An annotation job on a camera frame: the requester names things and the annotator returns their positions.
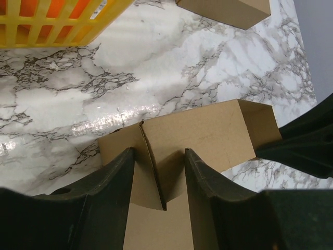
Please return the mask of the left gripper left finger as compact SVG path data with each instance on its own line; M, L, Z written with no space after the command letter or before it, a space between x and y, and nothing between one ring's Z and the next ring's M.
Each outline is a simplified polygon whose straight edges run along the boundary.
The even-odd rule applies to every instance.
M1 188L1 249L122 249L134 150L49 195Z

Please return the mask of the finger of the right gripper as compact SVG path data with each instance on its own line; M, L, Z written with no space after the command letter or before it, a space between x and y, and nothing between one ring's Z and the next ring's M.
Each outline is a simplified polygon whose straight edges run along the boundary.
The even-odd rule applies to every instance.
M317 178L332 177L332 95L279 131L282 140L257 148L258 158Z

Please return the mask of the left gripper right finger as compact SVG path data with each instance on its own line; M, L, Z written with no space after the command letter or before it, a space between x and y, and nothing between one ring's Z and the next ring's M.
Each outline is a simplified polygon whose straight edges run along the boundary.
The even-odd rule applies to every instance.
M195 249L332 249L332 190L248 190L185 151Z

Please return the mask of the brown cardboard box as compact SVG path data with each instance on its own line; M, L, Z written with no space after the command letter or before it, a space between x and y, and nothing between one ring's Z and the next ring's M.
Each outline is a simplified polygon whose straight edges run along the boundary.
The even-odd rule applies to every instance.
M243 30L271 15L267 0L181 0L176 4L192 13Z
M223 172L279 140L272 107L240 99L151 118L99 138L104 165L135 149L124 249L217 249L210 214L189 207L185 150Z

